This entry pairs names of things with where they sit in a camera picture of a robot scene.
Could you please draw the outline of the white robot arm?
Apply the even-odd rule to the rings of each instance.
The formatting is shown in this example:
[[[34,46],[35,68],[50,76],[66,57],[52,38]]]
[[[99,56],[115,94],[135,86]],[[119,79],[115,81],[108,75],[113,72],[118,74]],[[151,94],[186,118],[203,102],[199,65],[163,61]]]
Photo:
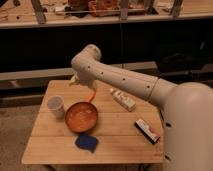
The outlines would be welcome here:
[[[100,62],[87,45],[71,60],[74,81],[100,80],[160,109],[163,117],[163,171],[213,171],[213,88],[198,82],[175,84]]]

